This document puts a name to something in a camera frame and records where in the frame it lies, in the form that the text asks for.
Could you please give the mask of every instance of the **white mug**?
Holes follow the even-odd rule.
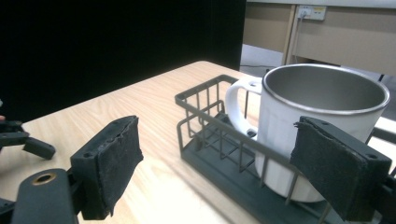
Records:
[[[237,101],[239,89],[261,95],[259,127],[243,116]],[[226,92],[225,106],[235,129],[286,158],[294,149],[300,116],[322,119],[365,142],[389,102],[389,91],[358,72],[323,64],[291,64],[275,68],[264,78],[241,79]],[[265,156],[256,152],[259,176]],[[293,172],[269,160],[263,182],[274,192],[288,196]],[[304,177],[299,176],[291,199],[318,202],[323,197]]]

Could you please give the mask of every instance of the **wooden table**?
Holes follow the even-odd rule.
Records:
[[[24,123],[26,132],[57,152],[44,161],[21,151],[21,146],[5,147],[0,155],[0,197],[15,201],[22,180],[39,171],[67,170],[69,158],[110,121],[137,115],[145,158],[116,204],[114,217],[92,223],[257,223],[179,154],[176,126],[185,114],[175,104],[175,95],[221,74],[248,77],[213,63],[192,63]],[[90,222],[81,216],[79,221]]]

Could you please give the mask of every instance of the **black backdrop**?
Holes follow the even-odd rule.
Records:
[[[0,3],[0,114],[26,122],[195,61],[239,68],[242,0]]]

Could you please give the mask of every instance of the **dish rack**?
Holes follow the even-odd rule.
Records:
[[[236,80],[221,75],[176,96],[177,105],[183,107],[186,113],[177,125],[181,158],[260,223],[349,223],[344,222],[325,201],[292,201],[293,184],[287,198],[263,184],[263,176],[259,177],[254,166],[255,151],[290,168],[295,173],[294,179],[300,173],[289,164],[289,159],[233,128],[224,109],[224,96]],[[246,91],[245,107],[241,108],[245,116],[251,105],[249,97]]]

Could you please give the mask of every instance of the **wall socket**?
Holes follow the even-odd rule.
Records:
[[[327,7],[300,5],[298,7],[298,18],[304,20],[324,21]]]

